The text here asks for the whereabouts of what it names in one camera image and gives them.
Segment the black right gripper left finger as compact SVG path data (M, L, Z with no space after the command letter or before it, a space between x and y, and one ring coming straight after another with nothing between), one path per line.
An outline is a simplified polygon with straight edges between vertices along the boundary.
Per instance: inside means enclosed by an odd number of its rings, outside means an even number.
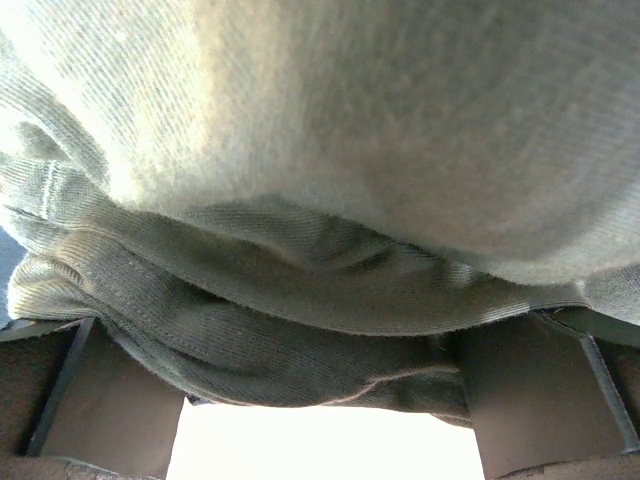
M181 391L94 320L1 334L4 479L164 479Z

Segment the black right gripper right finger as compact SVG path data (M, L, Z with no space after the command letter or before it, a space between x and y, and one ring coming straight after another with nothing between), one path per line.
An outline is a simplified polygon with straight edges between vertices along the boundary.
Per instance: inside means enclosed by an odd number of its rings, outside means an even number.
M639 359L639 328L588 309L534 312L453 336L488 479L639 456L639 384L613 350Z

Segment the olive green shorts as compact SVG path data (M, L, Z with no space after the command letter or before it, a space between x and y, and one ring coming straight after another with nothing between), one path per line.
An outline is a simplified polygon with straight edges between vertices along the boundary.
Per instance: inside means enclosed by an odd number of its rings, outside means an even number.
M445 333L639 320L639 5L5 1L1 224L14 319L467 425Z

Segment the navy dark shorts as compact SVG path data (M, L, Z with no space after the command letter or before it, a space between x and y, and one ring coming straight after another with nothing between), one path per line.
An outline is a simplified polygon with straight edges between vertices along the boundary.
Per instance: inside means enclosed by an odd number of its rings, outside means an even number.
M0 234L0 318L1 328L11 322L8 314L7 292L11 275L25 255L25 250L9 234L1 229Z

